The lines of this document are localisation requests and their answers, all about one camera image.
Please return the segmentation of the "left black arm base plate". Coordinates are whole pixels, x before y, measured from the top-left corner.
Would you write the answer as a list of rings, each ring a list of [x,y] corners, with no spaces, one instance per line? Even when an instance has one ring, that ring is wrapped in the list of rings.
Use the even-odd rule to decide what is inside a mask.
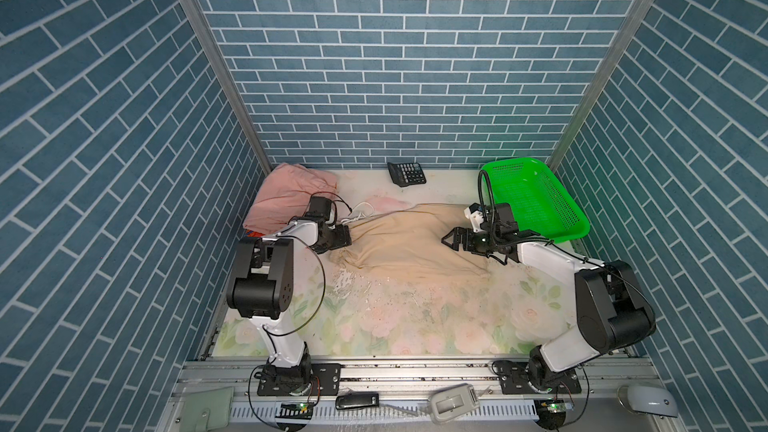
[[[337,396],[341,369],[340,363],[317,363],[290,368],[265,365],[257,381],[257,395],[287,397],[296,393],[303,396]]]

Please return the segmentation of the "green plastic basket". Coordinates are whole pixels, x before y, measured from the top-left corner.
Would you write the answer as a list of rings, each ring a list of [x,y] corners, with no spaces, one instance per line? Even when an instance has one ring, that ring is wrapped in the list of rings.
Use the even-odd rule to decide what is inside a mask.
[[[512,158],[485,164],[496,202],[510,205],[521,229],[555,243],[585,237],[590,222],[550,168],[535,158]]]

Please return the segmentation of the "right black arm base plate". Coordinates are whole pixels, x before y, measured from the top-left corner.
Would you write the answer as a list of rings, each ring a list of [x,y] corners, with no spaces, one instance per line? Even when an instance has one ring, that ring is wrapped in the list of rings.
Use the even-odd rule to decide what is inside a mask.
[[[546,365],[533,363],[495,360],[490,369],[498,378],[501,393],[504,395],[554,394],[555,392],[582,392],[574,369],[552,372]]]

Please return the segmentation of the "pink shorts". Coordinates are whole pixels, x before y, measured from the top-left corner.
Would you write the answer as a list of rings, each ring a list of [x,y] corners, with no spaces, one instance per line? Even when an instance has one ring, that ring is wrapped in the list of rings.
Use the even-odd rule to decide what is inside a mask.
[[[264,180],[250,206],[243,228],[269,235],[284,228],[306,210],[310,196],[335,192],[338,177],[301,165],[278,165]]]

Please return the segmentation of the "rainbow striped shorts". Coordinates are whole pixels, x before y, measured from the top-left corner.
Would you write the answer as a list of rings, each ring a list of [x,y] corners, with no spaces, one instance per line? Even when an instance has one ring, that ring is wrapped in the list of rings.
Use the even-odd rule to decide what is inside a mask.
[[[253,237],[253,238],[260,238],[263,237],[264,234],[252,230],[245,230],[245,236],[246,237]]]

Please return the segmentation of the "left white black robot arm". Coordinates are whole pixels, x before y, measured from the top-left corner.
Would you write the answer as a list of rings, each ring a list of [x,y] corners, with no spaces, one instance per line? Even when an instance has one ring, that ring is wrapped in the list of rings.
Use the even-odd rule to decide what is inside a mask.
[[[245,237],[236,245],[226,303],[257,328],[268,347],[268,364],[278,372],[298,377],[310,368],[308,347],[288,315],[296,253],[305,250],[319,256],[350,244],[348,226],[299,218],[276,233]]]

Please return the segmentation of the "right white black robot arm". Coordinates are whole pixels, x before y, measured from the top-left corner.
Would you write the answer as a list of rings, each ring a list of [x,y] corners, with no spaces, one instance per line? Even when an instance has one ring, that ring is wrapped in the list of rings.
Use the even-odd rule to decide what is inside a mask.
[[[506,203],[475,203],[465,210],[465,217],[470,226],[453,228],[441,238],[443,245],[503,265],[512,260],[573,286],[576,325],[530,352],[530,381],[560,377],[656,331],[655,310],[628,263],[578,256],[536,231],[523,230]]]

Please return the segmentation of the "beige shorts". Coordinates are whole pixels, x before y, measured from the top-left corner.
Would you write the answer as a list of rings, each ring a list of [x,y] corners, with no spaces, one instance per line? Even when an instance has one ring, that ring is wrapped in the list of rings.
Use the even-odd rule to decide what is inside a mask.
[[[489,261],[442,243],[469,220],[458,204],[419,204],[378,215],[349,227],[351,244],[329,260],[339,268],[372,279],[400,282],[469,282],[490,275]]]

